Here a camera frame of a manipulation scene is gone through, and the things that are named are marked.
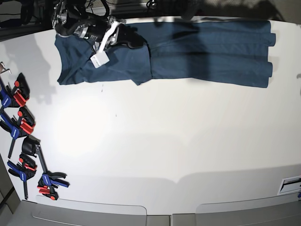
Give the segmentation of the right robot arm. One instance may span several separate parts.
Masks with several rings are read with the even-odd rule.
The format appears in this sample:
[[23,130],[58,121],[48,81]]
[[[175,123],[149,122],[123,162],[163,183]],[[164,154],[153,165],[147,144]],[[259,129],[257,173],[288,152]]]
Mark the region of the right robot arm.
[[102,3],[105,14],[98,16],[87,12],[82,0],[61,0],[54,7],[52,26],[63,38],[75,35],[99,43],[99,52],[113,46],[127,46],[130,49],[143,47],[145,39],[134,28],[127,26],[126,20],[111,16],[106,1]]

